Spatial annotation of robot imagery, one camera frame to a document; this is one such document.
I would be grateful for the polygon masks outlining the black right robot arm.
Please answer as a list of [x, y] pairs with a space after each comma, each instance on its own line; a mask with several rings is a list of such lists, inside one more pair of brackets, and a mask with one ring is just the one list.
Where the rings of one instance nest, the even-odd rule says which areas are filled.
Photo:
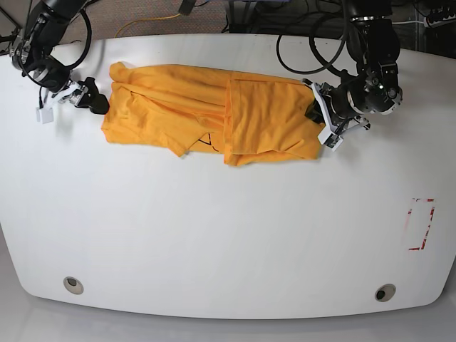
[[[93, 30], [86, 13], [89, 4], [92, 1], [39, 1], [28, 8], [25, 27], [9, 39], [13, 66], [40, 87], [37, 115], [43, 122], [53, 117], [56, 103], [69, 102], [96, 115], [109, 110], [108, 99], [99, 92], [94, 78], [71, 78], [73, 70], [86, 59], [92, 42]], [[77, 15], [85, 23], [85, 45], [75, 62], [64, 65], [51, 54]]]

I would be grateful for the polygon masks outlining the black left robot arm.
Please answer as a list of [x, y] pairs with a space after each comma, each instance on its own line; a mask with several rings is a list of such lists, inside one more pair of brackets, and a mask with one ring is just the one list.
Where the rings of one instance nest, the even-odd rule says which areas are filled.
[[342, 39], [356, 62], [355, 76], [328, 65], [328, 71], [341, 81], [337, 87], [321, 87], [334, 125], [346, 124], [366, 113], [387, 115], [401, 104], [397, 65], [400, 40], [389, 19], [392, 13], [390, 1], [343, 1], [341, 11], [324, 14], [311, 27], [311, 51], [320, 64], [328, 65], [316, 48], [316, 33], [323, 23], [344, 19], [346, 33]]

